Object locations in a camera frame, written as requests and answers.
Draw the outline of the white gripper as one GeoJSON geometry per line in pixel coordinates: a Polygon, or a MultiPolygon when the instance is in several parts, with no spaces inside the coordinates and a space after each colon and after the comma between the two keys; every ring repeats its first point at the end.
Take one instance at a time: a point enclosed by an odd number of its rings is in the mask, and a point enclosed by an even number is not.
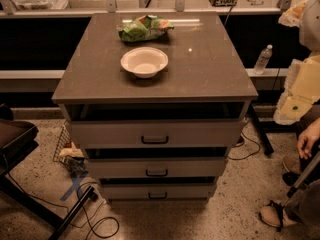
{"type": "Polygon", "coordinates": [[[320,55],[293,59],[273,119],[280,125],[298,122],[320,100],[320,55]]]}

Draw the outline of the person's bare hand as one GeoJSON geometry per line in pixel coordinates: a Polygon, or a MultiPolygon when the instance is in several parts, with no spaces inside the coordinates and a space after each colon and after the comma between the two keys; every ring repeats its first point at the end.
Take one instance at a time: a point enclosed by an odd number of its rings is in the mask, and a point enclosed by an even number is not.
{"type": "Polygon", "coordinates": [[[320,119],[316,119],[298,137],[297,150],[302,159],[307,160],[312,157],[312,147],[319,138],[320,119]]]}

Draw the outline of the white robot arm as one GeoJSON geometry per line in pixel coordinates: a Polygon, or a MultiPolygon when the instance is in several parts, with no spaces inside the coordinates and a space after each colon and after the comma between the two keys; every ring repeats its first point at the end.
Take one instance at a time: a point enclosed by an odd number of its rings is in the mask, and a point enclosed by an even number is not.
{"type": "Polygon", "coordinates": [[[299,42],[311,53],[293,59],[273,119],[280,125],[298,122],[320,100],[320,0],[304,0],[284,12],[279,23],[299,27],[299,42]]]}

